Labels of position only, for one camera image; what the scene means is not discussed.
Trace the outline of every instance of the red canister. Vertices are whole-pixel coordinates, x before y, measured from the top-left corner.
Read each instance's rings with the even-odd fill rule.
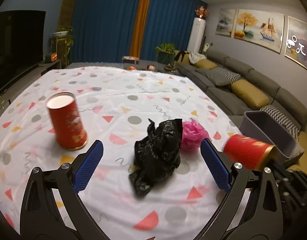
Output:
[[[63,92],[47,101],[52,125],[59,145],[67,150],[78,150],[87,144],[74,94]]]
[[[235,134],[227,141],[223,152],[233,162],[240,162],[247,169],[260,170],[276,157],[277,149],[274,145]]]

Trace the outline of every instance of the plant pot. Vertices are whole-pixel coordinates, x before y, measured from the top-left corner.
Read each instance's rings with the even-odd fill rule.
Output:
[[[163,65],[173,65],[175,62],[175,54],[159,51],[157,62]]]

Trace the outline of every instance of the tablecloth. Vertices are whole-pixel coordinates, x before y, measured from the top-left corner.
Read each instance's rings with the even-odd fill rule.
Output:
[[[87,145],[70,152],[59,147],[46,109],[51,95],[75,94],[88,133]],[[104,155],[87,188],[79,193],[86,208],[111,239],[188,240],[204,227],[218,207],[220,191],[199,151],[181,152],[171,178],[143,199],[128,180],[134,143],[146,136],[148,118],[156,125],[190,118],[222,150],[239,130],[228,116],[188,78],[111,67],[52,70],[21,93],[0,117],[0,210],[19,232],[23,193],[32,168],[57,169],[72,162],[99,139]],[[56,203],[67,226],[74,228],[57,190]],[[245,192],[232,225],[248,198]]]

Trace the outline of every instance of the checkered pillow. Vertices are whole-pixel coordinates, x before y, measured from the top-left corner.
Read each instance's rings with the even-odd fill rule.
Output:
[[[298,140],[298,135],[300,130],[286,117],[282,112],[280,112],[276,107],[272,105],[267,105],[262,107],[260,110],[270,114],[278,123],[280,123],[284,128],[286,128],[289,133]]]
[[[240,78],[241,78],[241,75],[238,74],[238,73],[235,73],[227,68],[224,68],[224,67],[215,67],[212,69],[212,71],[224,76],[225,78],[228,78],[231,83],[234,83],[236,81],[238,81]]]

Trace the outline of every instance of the black plastic bag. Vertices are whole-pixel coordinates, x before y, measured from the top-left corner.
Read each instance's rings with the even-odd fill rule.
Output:
[[[170,177],[180,165],[182,119],[161,122],[155,129],[150,120],[148,136],[135,142],[134,165],[139,168],[129,179],[139,196],[146,195],[156,183]]]

